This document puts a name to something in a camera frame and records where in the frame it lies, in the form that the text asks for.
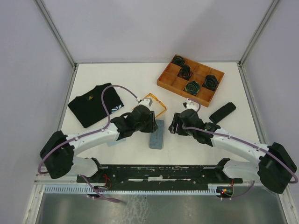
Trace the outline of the grey-blue glasses case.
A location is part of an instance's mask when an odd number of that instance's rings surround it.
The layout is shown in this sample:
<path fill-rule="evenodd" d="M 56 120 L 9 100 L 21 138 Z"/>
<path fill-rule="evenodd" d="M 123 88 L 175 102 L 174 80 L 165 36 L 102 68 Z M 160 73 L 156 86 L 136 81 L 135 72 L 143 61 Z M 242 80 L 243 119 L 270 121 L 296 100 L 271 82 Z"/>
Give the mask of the grey-blue glasses case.
<path fill-rule="evenodd" d="M 157 119 L 157 130 L 150 134 L 149 148 L 161 150 L 164 142 L 164 120 Z"/>

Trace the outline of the light blue cloth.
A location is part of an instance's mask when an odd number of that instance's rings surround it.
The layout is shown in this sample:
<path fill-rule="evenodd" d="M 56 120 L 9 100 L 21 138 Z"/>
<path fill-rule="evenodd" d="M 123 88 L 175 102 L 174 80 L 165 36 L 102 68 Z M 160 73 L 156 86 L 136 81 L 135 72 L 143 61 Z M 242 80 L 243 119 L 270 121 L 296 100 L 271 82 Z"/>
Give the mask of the light blue cloth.
<path fill-rule="evenodd" d="M 115 146 L 117 144 L 120 144 L 121 142 L 124 142 L 126 139 L 121 139 L 121 140 L 117 140 L 117 141 L 111 141 L 111 142 L 108 142 L 107 143 L 107 146 L 108 147 L 112 147 L 112 146 Z"/>

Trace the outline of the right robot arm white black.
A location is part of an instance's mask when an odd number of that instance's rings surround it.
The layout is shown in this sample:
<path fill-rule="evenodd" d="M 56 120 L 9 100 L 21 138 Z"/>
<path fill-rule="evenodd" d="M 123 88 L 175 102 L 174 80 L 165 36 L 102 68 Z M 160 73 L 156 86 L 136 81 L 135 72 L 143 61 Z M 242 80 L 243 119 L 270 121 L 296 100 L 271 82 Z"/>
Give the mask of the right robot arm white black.
<path fill-rule="evenodd" d="M 169 131 L 171 134 L 191 136 L 198 143 L 227 150 L 244 159 L 229 159 L 217 168 L 214 176 L 219 182 L 241 178 L 260 182 L 270 191 L 281 194 L 288 184 L 299 181 L 295 174 L 297 166 L 281 144 L 274 142 L 267 145 L 241 139 L 217 124 L 204 123 L 193 109 L 175 113 Z"/>

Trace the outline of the black glasses case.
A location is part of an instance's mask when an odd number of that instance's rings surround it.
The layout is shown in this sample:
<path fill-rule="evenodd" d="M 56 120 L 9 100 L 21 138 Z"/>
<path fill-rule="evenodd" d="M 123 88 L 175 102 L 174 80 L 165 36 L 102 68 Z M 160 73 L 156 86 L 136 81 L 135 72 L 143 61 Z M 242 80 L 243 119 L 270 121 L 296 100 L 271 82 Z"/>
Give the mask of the black glasses case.
<path fill-rule="evenodd" d="M 224 118 L 226 118 L 229 114 L 236 110 L 236 106 L 232 102 L 228 102 L 220 109 L 215 111 L 213 114 L 210 115 L 209 119 L 214 123 L 218 124 Z"/>

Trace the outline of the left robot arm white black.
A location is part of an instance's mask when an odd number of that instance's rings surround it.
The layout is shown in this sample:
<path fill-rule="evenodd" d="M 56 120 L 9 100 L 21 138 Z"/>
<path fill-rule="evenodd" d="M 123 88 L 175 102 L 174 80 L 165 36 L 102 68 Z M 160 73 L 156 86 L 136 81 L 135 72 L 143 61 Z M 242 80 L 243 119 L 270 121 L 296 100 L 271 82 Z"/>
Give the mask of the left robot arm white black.
<path fill-rule="evenodd" d="M 133 111 L 111 119 L 107 127 L 69 135 L 62 131 L 54 132 L 42 148 L 40 157 L 52 179 L 75 173 L 99 182 L 103 178 L 103 170 L 97 159 L 81 158 L 78 154 L 104 143 L 128 138 L 135 132 L 153 133 L 156 130 L 154 111 L 138 105 Z"/>

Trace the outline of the orange sunglasses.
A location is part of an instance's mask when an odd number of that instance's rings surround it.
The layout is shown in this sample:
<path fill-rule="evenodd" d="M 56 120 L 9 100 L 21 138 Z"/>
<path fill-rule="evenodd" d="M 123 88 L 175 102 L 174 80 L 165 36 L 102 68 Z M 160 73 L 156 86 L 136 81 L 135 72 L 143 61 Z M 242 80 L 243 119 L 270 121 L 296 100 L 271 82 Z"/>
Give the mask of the orange sunglasses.
<path fill-rule="evenodd" d="M 152 93 L 149 93 L 148 95 L 146 95 L 145 97 L 139 99 L 138 98 L 138 103 L 140 102 L 140 100 L 144 99 L 144 98 L 151 98 L 153 103 L 151 105 L 151 108 L 147 108 L 143 105 L 136 105 L 132 111 L 136 111 L 139 110 L 141 112 L 145 112 L 146 114 L 149 114 L 150 111 L 154 111 L 155 113 L 155 118 L 160 117 L 163 113 L 166 112 L 167 108 L 164 105 L 164 103 L 162 101 L 160 101 L 155 95 L 153 95 Z"/>

